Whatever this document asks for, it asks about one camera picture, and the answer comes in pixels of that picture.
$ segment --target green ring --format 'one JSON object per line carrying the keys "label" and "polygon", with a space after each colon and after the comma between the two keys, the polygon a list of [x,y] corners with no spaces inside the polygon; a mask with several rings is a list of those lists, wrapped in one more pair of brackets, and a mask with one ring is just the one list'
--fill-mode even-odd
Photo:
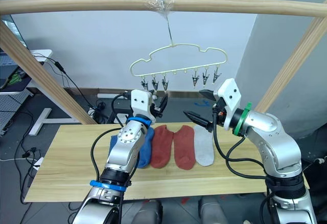
{"label": "green ring", "polygon": [[246,107],[244,108],[244,111],[242,112],[241,118],[239,119],[239,122],[237,123],[236,128],[235,128],[234,133],[233,133],[236,136],[239,134],[240,129],[241,129],[242,125],[243,125],[243,122],[244,122],[245,118],[247,117],[249,111],[251,110],[251,106],[252,106],[252,103],[249,102],[249,103],[247,103]]}

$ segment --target blue sock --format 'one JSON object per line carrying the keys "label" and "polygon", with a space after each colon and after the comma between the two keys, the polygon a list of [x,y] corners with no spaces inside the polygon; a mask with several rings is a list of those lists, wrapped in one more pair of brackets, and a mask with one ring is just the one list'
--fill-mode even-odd
{"label": "blue sock", "polygon": [[110,154],[111,150],[113,149],[113,147],[115,146],[115,144],[117,143],[117,139],[118,139],[118,136],[117,135],[111,136],[110,147],[109,147],[109,154]]}
{"label": "blue sock", "polygon": [[[151,141],[154,136],[153,128],[149,127],[147,134],[145,135],[145,141],[141,149],[139,150],[139,163],[138,168],[146,167],[151,161]],[[117,135],[111,136],[109,153],[117,143]]]}

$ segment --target red sock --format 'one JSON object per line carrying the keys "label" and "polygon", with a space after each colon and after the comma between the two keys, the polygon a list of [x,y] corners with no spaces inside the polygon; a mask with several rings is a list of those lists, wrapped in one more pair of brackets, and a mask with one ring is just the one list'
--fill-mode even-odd
{"label": "red sock", "polygon": [[183,125],[174,133],[174,154],[178,168],[185,170],[193,168],[195,164],[193,128]]}
{"label": "red sock", "polygon": [[159,169],[168,163],[172,151],[173,135],[174,133],[169,131],[166,125],[154,129],[150,162],[153,168]]}

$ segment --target blue ring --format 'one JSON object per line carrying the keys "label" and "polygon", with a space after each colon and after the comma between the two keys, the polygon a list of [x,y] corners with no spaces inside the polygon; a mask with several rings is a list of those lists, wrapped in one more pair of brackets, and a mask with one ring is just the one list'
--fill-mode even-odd
{"label": "blue ring", "polygon": [[127,189],[127,187],[121,187],[121,186],[117,186],[117,185],[101,183],[101,182],[97,182],[95,180],[90,181],[90,186],[103,187],[103,188],[108,188],[108,189],[120,191],[120,192],[126,192],[126,189]]}
{"label": "blue ring", "polygon": [[145,125],[148,125],[148,126],[150,126],[151,123],[152,123],[151,120],[147,120],[147,119],[139,118],[139,117],[133,117],[133,118],[129,118],[129,119],[127,119],[127,121],[131,121],[131,120],[133,120],[133,121],[138,121],[138,122],[142,122],[142,123],[144,123]]}

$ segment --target white sock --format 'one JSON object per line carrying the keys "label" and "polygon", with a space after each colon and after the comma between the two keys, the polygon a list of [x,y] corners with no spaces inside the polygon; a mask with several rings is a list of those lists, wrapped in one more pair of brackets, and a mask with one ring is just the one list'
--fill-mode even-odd
{"label": "white sock", "polygon": [[200,125],[195,125],[193,129],[195,160],[202,166],[209,166],[215,159],[213,134]]}

